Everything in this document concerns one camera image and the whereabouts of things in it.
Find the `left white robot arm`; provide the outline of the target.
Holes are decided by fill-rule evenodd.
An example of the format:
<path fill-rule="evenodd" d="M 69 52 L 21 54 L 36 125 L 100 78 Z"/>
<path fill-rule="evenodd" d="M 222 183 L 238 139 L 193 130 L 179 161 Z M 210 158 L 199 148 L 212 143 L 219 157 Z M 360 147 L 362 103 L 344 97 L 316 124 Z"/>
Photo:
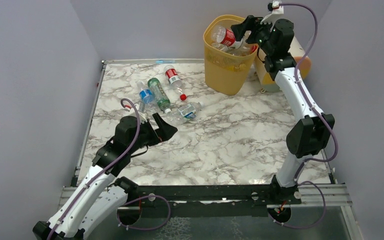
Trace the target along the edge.
<path fill-rule="evenodd" d="M 120 119 L 114 136 L 97 152 L 86 176 L 67 202 L 47 221 L 38 221 L 33 233 L 38 240 L 84 240 L 115 208 L 125 204 L 138 185 L 118 177 L 134 152 L 170 140 L 178 129 L 158 113 L 153 129 L 148 119 L 135 107 Z"/>

